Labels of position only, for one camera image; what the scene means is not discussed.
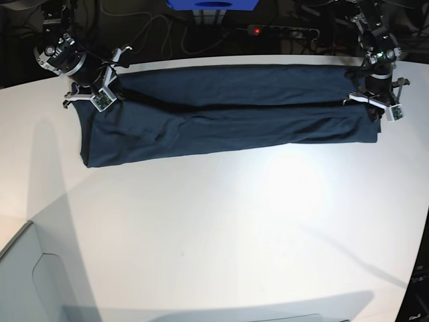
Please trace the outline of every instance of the white table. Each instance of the white table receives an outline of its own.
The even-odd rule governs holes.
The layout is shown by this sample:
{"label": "white table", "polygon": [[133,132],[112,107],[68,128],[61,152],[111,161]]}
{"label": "white table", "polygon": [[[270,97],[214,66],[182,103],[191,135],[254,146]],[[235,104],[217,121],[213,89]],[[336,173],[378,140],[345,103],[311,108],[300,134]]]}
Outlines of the white table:
{"label": "white table", "polygon": [[[246,56],[133,66],[344,64]],[[429,205],[429,66],[377,144],[290,144],[87,169],[65,78],[0,91],[0,214],[36,224],[103,321],[393,322]]]}

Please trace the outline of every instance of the cable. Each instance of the cable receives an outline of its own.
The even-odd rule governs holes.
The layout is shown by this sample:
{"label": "cable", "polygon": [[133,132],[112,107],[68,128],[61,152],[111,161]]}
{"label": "cable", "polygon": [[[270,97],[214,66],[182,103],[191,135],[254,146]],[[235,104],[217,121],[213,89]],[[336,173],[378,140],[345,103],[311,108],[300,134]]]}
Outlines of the cable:
{"label": "cable", "polygon": [[25,29],[25,30],[29,30],[29,32],[33,33],[33,34],[41,34],[40,32],[34,30],[31,27],[27,27],[27,26],[21,26],[21,27],[14,27],[12,28],[12,31],[18,30],[18,29]]}
{"label": "cable", "polygon": [[110,65],[113,65],[113,66],[119,66],[119,67],[123,67],[123,68],[128,68],[128,67],[129,67],[129,65],[120,64],[120,63],[118,63],[118,62],[113,62],[111,59],[103,58],[103,57],[101,57],[100,55],[95,54],[93,51],[91,51],[91,50],[89,50],[87,47],[83,46],[82,42],[81,42],[78,38],[74,38],[74,40],[78,43],[78,45],[79,45],[80,47],[82,47],[82,48],[83,48],[83,50],[84,50],[85,52],[87,52],[88,54],[90,54],[90,55],[92,55],[92,56],[94,56],[94,57],[98,58],[99,60],[102,60],[102,61],[103,61],[103,63],[108,63],[108,64],[110,64]]}
{"label": "cable", "polygon": [[29,38],[30,36],[33,37],[35,40],[42,37],[40,34],[35,34],[33,32],[28,32],[28,33],[19,34],[19,35],[0,34],[0,36],[1,36],[0,40],[10,39],[10,40],[17,40],[18,42],[23,40],[23,39]]}
{"label": "cable", "polygon": [[328,5],[329,3],[334,2],[334,0],[301,0],[301,5],[306,5],[307,7],[322,7],[323,5]]}
{"label": "cable", "polygon": [[269,23],[267,23],[267,25],[272,25],[278,19],[278,17],[280,16],[280,4],[279,4],[279,0],[273,0],[273,3],[274,3],[274,7],[275,7],[275,14],[274,14],[273,19]]}
{"label": "cable", "polygon": [[402,41],[403,44],[409,46],[409,48],[404,48],[404,50],[406,51],[407,49],[416,49],[421,45],[425,44],[428,41],[428,39],[429,39],[429,36],[424,36],[424,37],[409,39],[407,42]]}
{"label": "cable", "polygon": [[424,18],[423,18],[423,26],[420,28],[420,30],[419,30],[419,32],[418,32],[418,35],[419,36],[421,36],[422,35],[422,32],[427,28],[427,27],[429,27],[429,25],[427,25],[426,27],[424,27],[424,23],[426,22],[426,20],[428,19],[428,16],[429,16],[429,6],[427,7],[427,9],[426,9],[426,12],[425,12],[425,14],[424,14]]}
{"label": "cable", "polygon": [[[308,43],[309,43],[308,50],[310,51],[310,53],[311,53],[311,54],[314,54],[314,55],[318,55],[318,52],[317,52],[317,49],[318,49],[317,42],[312,41],[312,40],[309,40],[309,41],[308,41]],[[316,47],[315,47],[315,49],[311,48],[311,45],[312,45],[313,43],[314,43],[314,45],[316,46]]]}
{"label": "cable", "polygon": [[38,5],[28,16],[27,19],[25,19],[25,22],[19,26],[19,28],[25,27],[28,23],[28,21],[30,20],[30,18],[33,16],[33,14],[36,13],[36,11],[40,9],[40,5]]}
{"label": "cable", "polygon": [[185,54],[187,54],[187,55],[198,55],[198,54],[202,54],[203,52],[206,52],[207,50],[210,50],[210,49],[213,49],[213,48],[216,48],[218,45],[220,45],[229,35],[231,35],[231,33],[230,32],[228,32],[225,36],[223,36],[222,37],[222,39],[220,39],[219,41],[217,41],[217,42],[215,42],[213,45],[211,45],[211,46],[209,46],[209,47],[206,47],[206,48],[204,48],[204,49],[202,49],[202,50],[199,50],[199,51],[197,51],[197,52],[189,52],[189,51],[187,51],[187,49],[185,49],[185,46],[184,46],[184,41],[185,41],[185,39],[186,39],[186,35],[188,34],[188,27],[185,27],[185,31],[184,31],[184,33],[183,33],[183,36],[182,36],[182,41],[180,42],[180,47],[181,47],[181,49],[182,49],[182,51],[185,53]]}
{"label": "cable", "polygon": [[[146,30],[147,31],[149,31],[149,29],[150,29],[150,27],[151,27],[151,24],[152,24],[152,22],[155,20],[155,19],[159,19],[159,18],[162,18],[164,21],[165,21],[165,23],[166,23],[166,26],[167,26],[167,32],[166,32],[166,37],[164,38],[164,41],[162,42],[162,46],[161,46],[161,55],[164,55],[164,51],[165,51],[165,49],[166,49],[166,45],[167,45],[167,43],[169,43],[170,44],[170,54],[166,57],[166,59],[167,60],[169,60],[169,59],[171,59],[172,58],[172,56],[173,56],[173,47],[172,47],[172,41],[171,41],[171,37],[170,37],[170,33],[171,33],[171,30],[172,30],[172,25],[173,25],[173,23],[172,23],[172,21],[170,21],[170,20],[168,20],[167,19],[167,17],[165,17],[164,15],[156,15],[155,17],[152,17],[144,26],[143,26],[143,28],[138,32],[138,34],[137,35],[135,35],[134,36],[134,38],[132,39],[132,40],[130,40],[130,44],[131,45],[133,45],[134,43],[135,43],[135,41],[137,40],[137,39],[139,39],[139,37],[143,34],[143,33],[145,33],[146,32]],[[138,54],[138,53],[140,53],[144,48],[145,48],[145,46],[146,46],[146,43],[147,43],[147,38],[148,38],[148,36],[149,36],[149,32],[146,32],[146,34],[145,34],[145,37],[144,37],[144,39],[143,39],[143,43],[140,45],[140,47],[137,49],[137,50],[133,50],[132,51],[132,54]]]}
{"label": "cable", "polygon": [[302,49],[302,51],[301,51],[300,55],[304,55],[304,53],[306,52],[307,47],[308,47],[308,45],[309,45],[309,44],[310,44],[310,43],[309,43],[309,42],[307,42],[307,43],[304,45],[304,47],[303,47],[303,49]]}
{"label": "cable", "polygon": [[152,18],[152,14],[147,11],[138,11],[138,12],[131,12],[131,13],[110,13],[106,11],[106,9],[103,7],[103,0],[100,0],[100,10],[105,15],[109,15],[111,17],[132,17],[134,15],[148,15]]}
{"label": "cable", "polygon": [[290,42],[289,55],[292,55],[294,53],[294,41],[293,41],[293,39],[289,39],[289,42]]}
{"label": "cable", "polygon": [[86,34],[88,33],[88,20],[89,20],[89,13],[88,13],[88,7],[86,6],[86,0],[82,1],[83,9],[85,11],[85,27],[84,27],[84,34],[86,37]]}
{"label": "cable", "polygon": [[422,34],[423,34],[423,32],[424,32],[426,29],[428,29],[428,28],[429,28],[429,25],[425,25],[424,27],[420,28],[419,30],[416,30],[416,31],[412,32],[411,34],[420,34],[420,35],[422,35]]}
{"label": "cable", "polygon": [[336,32],[337,32],[337,28],[335,28],[334,39],[332,40],[332,46],[331,46],[332,51],[330,53],[331,56],[335,56]]}
{"label": "cable", "polygon": [[85,34],[86,39],[92,39],[92,40],[95,39],[95,37],[97,36],[97,26],[99,25],[99,19],[100,19],[101,0],[100,0],[100,5],[99,5],[99,0],[93,0],[93,2],[94,2],[93,21],[91,23],[91,27]]}

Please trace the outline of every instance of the dark floor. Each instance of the dark floor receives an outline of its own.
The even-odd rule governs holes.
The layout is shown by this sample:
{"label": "dark floor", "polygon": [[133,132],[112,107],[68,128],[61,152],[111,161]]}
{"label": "dark floor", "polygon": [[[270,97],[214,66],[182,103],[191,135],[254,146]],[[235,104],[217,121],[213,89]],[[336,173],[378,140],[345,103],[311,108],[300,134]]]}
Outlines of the dark floor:
{"label": "dark floor", "polygon": [[[174,11],[166,5],[165,1],[84,0],[79,3],[76,10],[76,24],[81,30],[80,37],[86,38],[91,44],[97,43],[108,48],[132,45],[135,50],[122,58],[125,63],[130,64],[205,56],[300,54],[303,52],[302,44],[295,44],[290,48],[288,42],[251,37],[245,30],[249,24],[277,23],[303,26],[302,21],[288,15],[293,5],[292,0],[260,0],[253,11],[227,11],[223,28],[189,28],[185,35],[185,25],[193,24],[194,21],[192,12]],[[150,19],[147,13],[152,17],[166,14],[179,19],[171,22],[164,18],[157,18],[142,35],[136,37]],[[49,72],[40,70],[33,61],[32,37],[23,39],[17,36],[28,33],[28,28],[42,30],[41,10],[31,8],[25,11],[5,11],[4,14],[10,19],[7,28],[13,30],[13,37],[9,36],[3,42],[7,63],[5,71],[0,72],[0,85],[8,87],[51,76]],[[26,29],[15,29],[23,25],[26,25]],[[230,25],[234,26],[233,30],[229,29]],[[220,40],[222,41],[218,46],[213,46]]]}

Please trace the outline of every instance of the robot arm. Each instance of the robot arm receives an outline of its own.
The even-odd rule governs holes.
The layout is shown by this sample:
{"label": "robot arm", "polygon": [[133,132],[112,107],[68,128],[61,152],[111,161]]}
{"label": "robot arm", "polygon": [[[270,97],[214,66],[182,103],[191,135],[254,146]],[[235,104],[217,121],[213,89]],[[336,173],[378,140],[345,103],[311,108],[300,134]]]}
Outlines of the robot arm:
{"label": "robot arm", "polygon": [[349,100],[368,103],[378,109],[379,119],[383,113],[388,121],[397,121],[404,117],[400,96],[408,79],[400,78],[392,82],[395,62],[400,59],[399,48],[394,35],[389,33],[374,0],[357,0],[361,13],[352,18],[359,29],[359,43],[365,51],[365,60],[361,68],[347,73],[352,80],[364,77],[362,86],[349,94]]}
{"label": "robot arm", "polygon": [[67,108],[73,101],[90,101],[99,112],[105,111],[117,99],[111,85],[117,75],[113,70],[122,53],[132,50],[130,46],[113,51],[111,59],[103,61],[83,48],[69,32],[58,36],[56,44],[34,49],[38,64],[58,76],[67,76],[74,83],[64,98]]}

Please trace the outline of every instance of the dark blue cloth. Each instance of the dark blue cloth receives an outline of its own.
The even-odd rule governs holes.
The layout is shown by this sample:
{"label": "dark blue cloth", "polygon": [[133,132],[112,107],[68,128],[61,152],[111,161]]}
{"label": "dark blue cloth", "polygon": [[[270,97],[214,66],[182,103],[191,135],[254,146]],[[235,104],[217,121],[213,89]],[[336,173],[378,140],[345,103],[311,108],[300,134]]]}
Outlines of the dark blue cloth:
{"label": "dark blue cloth", "polygon": [[354,90],[342,66],[216,66],[121,75],[135,99],[108,114],[75,102],[88,167],[286,143],[374,143],[380,123],[364,105],[343,106]]}

